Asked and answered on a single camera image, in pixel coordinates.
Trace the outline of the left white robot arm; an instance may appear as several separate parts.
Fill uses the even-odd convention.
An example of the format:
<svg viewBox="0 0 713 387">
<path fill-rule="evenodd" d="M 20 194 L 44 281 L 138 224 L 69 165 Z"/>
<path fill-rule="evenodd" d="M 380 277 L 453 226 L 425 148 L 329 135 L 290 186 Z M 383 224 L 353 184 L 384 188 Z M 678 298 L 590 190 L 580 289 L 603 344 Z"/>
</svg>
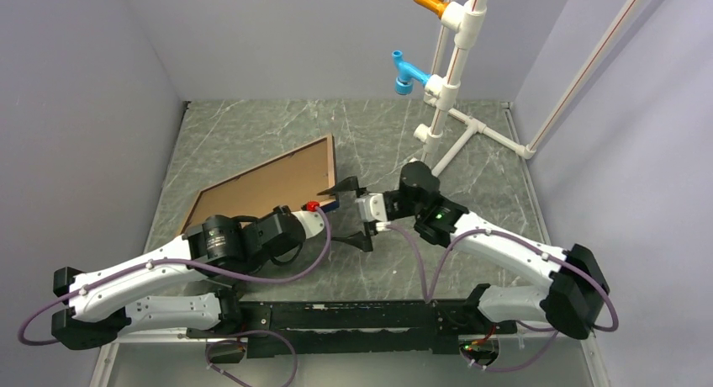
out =
<svg viewBox="0 0 713 387">
<path fill-rule="evenodd" d="M 320 233 L 331 234 L 320 207 L 292 212 L 282 206 L 261 218 L 213 215 L 166 245 L 111 268 L 91 273 L 63 268 L 55 273 L 55 294 L 66 307 L 51 317 L 51 334 L 71 350 L 175 327 L 231 336 L 245 322 L 235 293 L 176 297 L 160 291 L 216 277 L 259 284 L 300 279 L 316 266 L 288 278 L 261 278 L 257 272 Z"/>
</svg>

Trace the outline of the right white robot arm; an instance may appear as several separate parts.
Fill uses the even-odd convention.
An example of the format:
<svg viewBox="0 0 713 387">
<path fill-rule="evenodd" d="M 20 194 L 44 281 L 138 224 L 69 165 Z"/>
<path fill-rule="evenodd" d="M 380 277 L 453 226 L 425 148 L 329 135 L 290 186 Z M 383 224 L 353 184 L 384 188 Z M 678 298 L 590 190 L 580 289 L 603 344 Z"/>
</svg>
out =
<svg viewBox="0 0 713 387">
<path fill-rule="evenodd" d="M 431 281 L 422 294 L 431 302 L 441 270 L 452 251 L 481 256 L 529 281 L 521 287 L 481 284 L 463 310 L 474 332 L 502 321 L 536 321 L 552 330 L 584 340 L 594 331 L 614 332 L 620 319 L 610 299 L 610 287 L 594 254 L 579 244 L 569 249 L 549 246 L 498 227 L 451 201 L 440 191 L 440 180 L 423 162 L 404 165 L 395 190 L 371 193 L 351 176 L 323 190 L 324 195 L 353 192 L 364 230 L 345 238 L 367 252 L 371 238 L 395 220 L 414 218 L 418 235 L 444 247 Z"/>
</svg>

